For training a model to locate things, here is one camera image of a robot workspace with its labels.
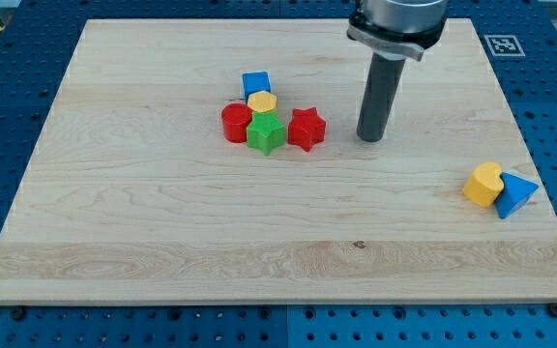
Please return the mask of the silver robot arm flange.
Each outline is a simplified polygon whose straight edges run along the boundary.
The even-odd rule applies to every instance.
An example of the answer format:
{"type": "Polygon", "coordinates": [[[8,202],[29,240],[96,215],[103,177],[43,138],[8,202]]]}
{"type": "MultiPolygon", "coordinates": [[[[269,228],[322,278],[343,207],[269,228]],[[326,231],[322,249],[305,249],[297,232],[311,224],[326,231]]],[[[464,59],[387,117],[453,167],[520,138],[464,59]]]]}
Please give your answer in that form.
{"type": "Polygon", "coordinates": [[[421,61],[441,38],[448,0],[362,0],[348,18],[347,37],[388,60],[421,61]]]}

